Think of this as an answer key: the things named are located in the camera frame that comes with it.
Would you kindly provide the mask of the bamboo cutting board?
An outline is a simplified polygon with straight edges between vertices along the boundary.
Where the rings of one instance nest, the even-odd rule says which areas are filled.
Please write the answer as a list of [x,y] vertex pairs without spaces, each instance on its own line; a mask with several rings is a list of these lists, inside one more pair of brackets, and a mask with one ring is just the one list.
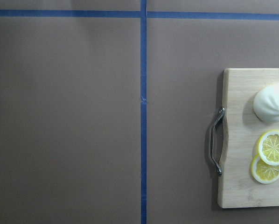
[[221,208],[279,206],[279,179],[262,184],[251,175],[259,137],[269,130],[279,130],[279,122],[267,124],[253,111],[255,95],[271,84],[279,84],[279,68],[224,71],[222,175],[218,178],[217,198]]

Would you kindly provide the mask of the white steamed bun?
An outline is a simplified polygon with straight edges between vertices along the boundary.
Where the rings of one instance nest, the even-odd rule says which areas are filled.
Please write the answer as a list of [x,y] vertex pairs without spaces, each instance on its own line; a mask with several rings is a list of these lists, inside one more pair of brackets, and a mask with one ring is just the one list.
[[279,122],[279,84],[260,90],[253,100],[256,116],[265,123]]

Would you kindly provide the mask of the upper lemon slice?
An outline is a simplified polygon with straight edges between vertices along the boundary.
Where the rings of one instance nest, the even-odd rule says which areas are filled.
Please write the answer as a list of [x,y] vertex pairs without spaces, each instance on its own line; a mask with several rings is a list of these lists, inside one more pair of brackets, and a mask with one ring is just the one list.
[[279,130],[270,130],[260,136],[258,154],[266,164],[279,165]]

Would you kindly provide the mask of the lemon slice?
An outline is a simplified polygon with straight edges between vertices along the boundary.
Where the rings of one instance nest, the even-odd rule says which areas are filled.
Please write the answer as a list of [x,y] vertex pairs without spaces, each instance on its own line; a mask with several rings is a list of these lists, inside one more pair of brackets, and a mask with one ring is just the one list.
[[257,154],[251,162],[251,175],[261,184],[273,183],[279,179],[279,165],[269,165]]
[[266,164],[279,165],[279,130],[270,130],[260,136],[258,154]]

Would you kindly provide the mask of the lower lemon slice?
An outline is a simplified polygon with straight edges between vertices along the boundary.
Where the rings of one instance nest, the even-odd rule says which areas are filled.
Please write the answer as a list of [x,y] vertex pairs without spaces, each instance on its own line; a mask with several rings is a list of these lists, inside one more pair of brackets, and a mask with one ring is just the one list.
[[279,179],[279,165],[269,165],[257,154],[251,162],[251,175],[261,184],[273,183]]

